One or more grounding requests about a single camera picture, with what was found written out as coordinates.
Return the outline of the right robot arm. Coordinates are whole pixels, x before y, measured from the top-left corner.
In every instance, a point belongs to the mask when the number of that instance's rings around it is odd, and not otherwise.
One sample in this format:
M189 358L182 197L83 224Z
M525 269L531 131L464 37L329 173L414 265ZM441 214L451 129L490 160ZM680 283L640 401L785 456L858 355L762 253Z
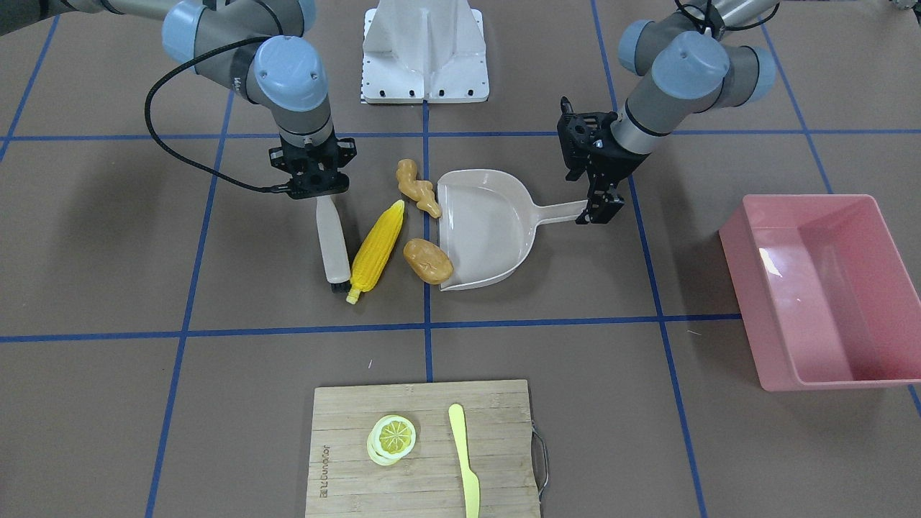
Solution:
M234 186L293 199L335 196L349 189L342 168L355 157L352 138L339 138L331 115L328 79L317 50L306 40L317 10L312 1L4 1L2 33L72 12L108 12L161 23L161 42L176 68L149 89L144 118L149 135L172 157L223 181L230 177L182 156L155 131L155 95L190 70L224 86L273 116L280 144L268 152L289 174L280 186Z

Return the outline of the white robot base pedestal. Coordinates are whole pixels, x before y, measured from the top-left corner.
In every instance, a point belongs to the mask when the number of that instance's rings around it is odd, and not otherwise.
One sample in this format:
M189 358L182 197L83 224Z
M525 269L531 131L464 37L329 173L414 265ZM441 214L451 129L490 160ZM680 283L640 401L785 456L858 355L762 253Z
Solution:
M366 10L363 29L365 103L489 99L484 17L467 1L381 1Z

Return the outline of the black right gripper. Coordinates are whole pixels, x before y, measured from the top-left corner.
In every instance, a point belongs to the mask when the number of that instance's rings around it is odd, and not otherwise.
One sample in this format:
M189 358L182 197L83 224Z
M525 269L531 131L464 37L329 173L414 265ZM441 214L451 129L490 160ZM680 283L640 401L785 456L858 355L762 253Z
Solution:
M270 187L270 193L287 194L293 199L334 196L349 189L349 178L341 173L358 154L354 138L332 135L320 145L297 147L282 140L269 150L274 168L291 175L285 184Z

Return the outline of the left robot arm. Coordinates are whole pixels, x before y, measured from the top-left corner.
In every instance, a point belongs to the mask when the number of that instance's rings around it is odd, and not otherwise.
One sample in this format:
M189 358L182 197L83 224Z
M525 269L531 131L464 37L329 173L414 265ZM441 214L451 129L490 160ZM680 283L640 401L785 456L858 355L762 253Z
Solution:
M640 82L617 112L583 112L562 97L557 135L567 181L586 176L579 225L606 224L624 206L617 193L658 143L692 114L762 99L776 81L763 48L724 43L727 33L763 25L776 1L678 1L670 16L638 20L622 33L621 66Z

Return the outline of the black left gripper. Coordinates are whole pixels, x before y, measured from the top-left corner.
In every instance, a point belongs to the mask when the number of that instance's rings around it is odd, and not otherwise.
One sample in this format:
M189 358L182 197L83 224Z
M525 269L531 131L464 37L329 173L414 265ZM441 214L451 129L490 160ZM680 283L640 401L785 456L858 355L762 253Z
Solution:
M583 175L589 180L586 207L576 217L576 225L605 225L625 206L617 186L634 173L645 156L622 147L612 134L620 121L616 112L582 112L573 109L567 97L560 99L561 115L557 135L567 181Z

